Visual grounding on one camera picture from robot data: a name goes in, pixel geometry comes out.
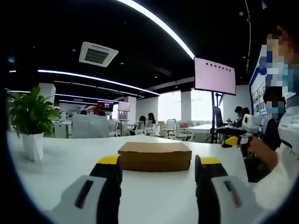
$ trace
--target white column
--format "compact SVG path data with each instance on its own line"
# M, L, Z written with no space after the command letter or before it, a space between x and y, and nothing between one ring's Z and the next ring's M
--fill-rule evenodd
M191 91L181 92L181 120L191 119Z
M47 101L54 104L56 87L51 83L40 83L38 86L41 88L39 95L48 98Z
M135 122L136 121L136 97L125 97L123 101L131 104L130 111L128 112L128 120Z

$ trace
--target white flower pot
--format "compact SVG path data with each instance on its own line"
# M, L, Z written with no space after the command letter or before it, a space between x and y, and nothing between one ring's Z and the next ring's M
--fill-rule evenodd
M43 133L41 134L21 134L23 147L28 159L32 161L43 158Z

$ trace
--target brown cardboard box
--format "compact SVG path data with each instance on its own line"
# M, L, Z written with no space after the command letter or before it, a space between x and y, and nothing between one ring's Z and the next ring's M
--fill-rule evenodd
M127 142L118 153L124 170L142 172L188 170L192 155L183 143Z

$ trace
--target pink screen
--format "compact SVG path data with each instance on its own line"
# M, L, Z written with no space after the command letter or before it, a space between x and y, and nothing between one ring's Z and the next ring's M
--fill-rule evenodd
M118 111L130 111L131 104L120 101L118 104Z
M195 89L235 95L235 70L223 64L195 58Z

